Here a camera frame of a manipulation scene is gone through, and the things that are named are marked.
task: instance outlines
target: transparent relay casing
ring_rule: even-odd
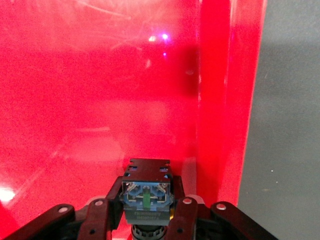
[[[173,203],[170,161],[131,159],[130,162],[122,178],[121,193],[127,222],[167,226]]]

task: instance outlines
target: bolt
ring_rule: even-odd
[[[191,204],[192,203],[192,199],[186,197],[185,199],[183,199],[183,203],[184,204]]]
[[[222,211],[227,209],[226,205],[224,205],[222,203],[218,203],[216,205],[216,208],[219,209],[219,210],[222,210]]]
[[[63,207],[59,208],[59,210],[58,210],[58,212],[61,213],[61,214],[66,212],[66,211],[68,211],[68,208],[66,206],[63,206]]]
[[[94,205],[101,206],[104,202],[102,200],[96,201]]]

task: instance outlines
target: red plastic surface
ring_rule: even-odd
[[[171,159],[187,194],[236,204],[265,8],[1,1],[0,238],[105,195],[130,158]]]

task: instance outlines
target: screw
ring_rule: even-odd
[[[58,212],[61,213],[61,214],[66,212],[66,211],[68,211],[68,208],[66,206],[63,206],[63,207],[59,208],[59,210],[58,210]]]
[[[94,205],[101,206],[104,202],[102,200],[96,201]]]
[[[222,210],[222,211],[227,209],[226,205],[224,205],[222,203],[218,203],[216,205],[216,208],[219,209],[219,210]]]
[[[183,203],[184,204],[191,204],[192,203],[192,199],[186,197],[185,199],[183,199]]]

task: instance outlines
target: gray surface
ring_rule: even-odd
[[[320,234],[320,1],[269,0],[239,208],[281,240]]]

